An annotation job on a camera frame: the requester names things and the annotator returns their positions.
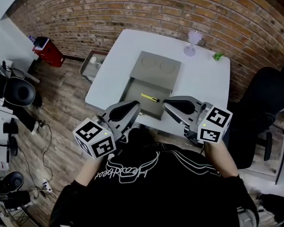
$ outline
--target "black sleeve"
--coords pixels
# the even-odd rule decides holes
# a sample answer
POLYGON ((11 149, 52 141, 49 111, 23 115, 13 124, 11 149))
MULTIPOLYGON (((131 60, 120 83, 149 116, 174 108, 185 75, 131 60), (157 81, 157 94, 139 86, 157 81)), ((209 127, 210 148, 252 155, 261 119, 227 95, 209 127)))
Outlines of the black sleeve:
POLYGON ((242 207, 244 209, 251 210, 256 217, 257 225, 259 224, 259 214, 257 212, 257 207, 250 195, 247 192, 247 189, 244 185, 243 180, 239 177, 228 177, 225 178, 226 185, 228 186, 228 191, 231 194, 232 200, 237 208, 242 207))
POLYGON ((80 195, 84 195, 86 190, 85 186, 76 181, 65 186, 53 207, 49 227, 72 226, 74 222, 72 218, 76 216, 74 209, 80 205, 79 201, 82 199, 80 195))

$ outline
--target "white sneaker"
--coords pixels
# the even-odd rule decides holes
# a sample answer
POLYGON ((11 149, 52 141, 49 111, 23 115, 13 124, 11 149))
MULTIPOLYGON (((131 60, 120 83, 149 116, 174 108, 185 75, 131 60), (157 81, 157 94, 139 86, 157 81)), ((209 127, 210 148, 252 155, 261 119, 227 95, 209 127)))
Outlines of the white sneaker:
POLYGON ((35 125, 34 125, 34 129, 33 131, 31 132, 32 135, 35 135, 37 133, 37 129, 39 128, 39 123, 38 121, 35 122, 35 125))

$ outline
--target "circle on box lid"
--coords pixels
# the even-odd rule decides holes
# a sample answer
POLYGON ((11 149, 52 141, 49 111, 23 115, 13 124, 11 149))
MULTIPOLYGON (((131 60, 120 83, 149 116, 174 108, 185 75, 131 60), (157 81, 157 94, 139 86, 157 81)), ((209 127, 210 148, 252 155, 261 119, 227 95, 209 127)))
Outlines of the circle on box lid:
POLYGON ((170 74, 170 73, 173 73, 175 71, 175 65, 162 62, 161 65, 160 65, 160 70, 163 71, 166 74, 170 74))
POLYGON ((157 61, 152 59, 152 58, 143 57, 142 60, 141 60, 141 64, 142 64, 142 66, 144 66, 146 68, 151 68, 151 67, 154 67, 157 64, 157 61))

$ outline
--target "tabletop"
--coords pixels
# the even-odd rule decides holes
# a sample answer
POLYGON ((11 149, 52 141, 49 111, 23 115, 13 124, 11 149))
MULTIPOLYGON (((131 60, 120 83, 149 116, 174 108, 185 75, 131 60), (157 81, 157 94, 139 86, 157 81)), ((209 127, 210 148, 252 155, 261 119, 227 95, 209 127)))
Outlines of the tabletop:
MULTIPOLYGON (((188 42, 163 35, 123 30, 103 62, 85 101, 103 110, 118 103, 141 51, 145 51, 182 62, 170 96, 192 96, 201 102, 226 109, 230 60, 223 57, 220 61, 215 61, 213 51, 197 45, 194 46, 195 55, 188 57, 183 52, 188 45, 188 42)), ((184 136, 184 126, 174 121, 166 112, 161 120, 139 115, 136 122, 184 136)))

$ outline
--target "black t-shirt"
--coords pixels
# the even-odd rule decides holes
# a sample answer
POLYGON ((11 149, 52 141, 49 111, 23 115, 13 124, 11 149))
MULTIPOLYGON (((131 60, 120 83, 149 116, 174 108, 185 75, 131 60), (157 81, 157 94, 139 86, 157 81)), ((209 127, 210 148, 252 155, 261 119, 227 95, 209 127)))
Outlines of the black t-shirt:
POLYGON ((256 207, 239 177, 224 179, 202 155, 157 143, 103 161, 87 187, 73 182, 50 226, 239 226, 237 208, 256 207))

